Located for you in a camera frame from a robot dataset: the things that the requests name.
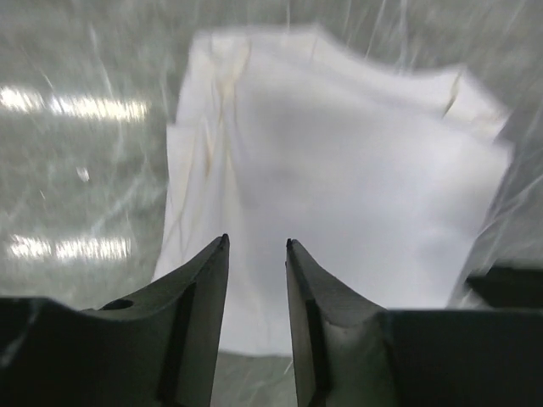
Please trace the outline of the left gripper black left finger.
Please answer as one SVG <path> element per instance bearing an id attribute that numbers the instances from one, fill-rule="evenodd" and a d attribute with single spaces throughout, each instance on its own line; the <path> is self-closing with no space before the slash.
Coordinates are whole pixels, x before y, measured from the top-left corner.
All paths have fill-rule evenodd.
<path id="1" fill-rule="evenodd" d="M 208 406 L 227 290 L 230 242 L 100 309 L 84 309 L 78 406 Z"/>

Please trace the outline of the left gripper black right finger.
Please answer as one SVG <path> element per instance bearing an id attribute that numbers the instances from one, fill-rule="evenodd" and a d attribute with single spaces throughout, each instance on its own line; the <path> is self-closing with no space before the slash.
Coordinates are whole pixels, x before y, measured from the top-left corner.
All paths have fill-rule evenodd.
<path id="1" fill-rule="evenodd" d="M 379 324 L 382 307 L 286 245 L 288 312 L 299 406 L 397 406 Z"/>

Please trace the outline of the white floral t shirt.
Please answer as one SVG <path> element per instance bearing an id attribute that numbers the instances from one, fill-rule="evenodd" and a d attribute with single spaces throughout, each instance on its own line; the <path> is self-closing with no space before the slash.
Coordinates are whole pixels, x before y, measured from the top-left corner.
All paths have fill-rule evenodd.
<path id="1" fill-rule="evenodd" d="M 193 37 L 155 276 L 230 238 L 222 351 L 291 352 L 285 244 L 388 308 L 447 306 L 512 161 L 509 109 L 452 65 L 401 74 L 315 26 Z"/>

